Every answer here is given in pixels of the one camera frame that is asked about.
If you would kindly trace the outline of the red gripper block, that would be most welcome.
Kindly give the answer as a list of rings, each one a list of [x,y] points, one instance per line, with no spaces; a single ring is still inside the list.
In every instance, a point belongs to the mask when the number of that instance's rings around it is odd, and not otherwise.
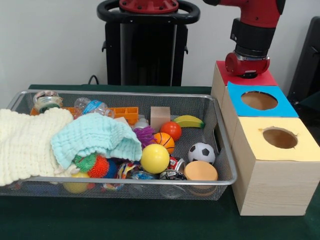
[[[252,79],[268,70],[269,56],[263,58],[242,56],[237,52],[228,53],[225,58],[225,68],[233,76]]]

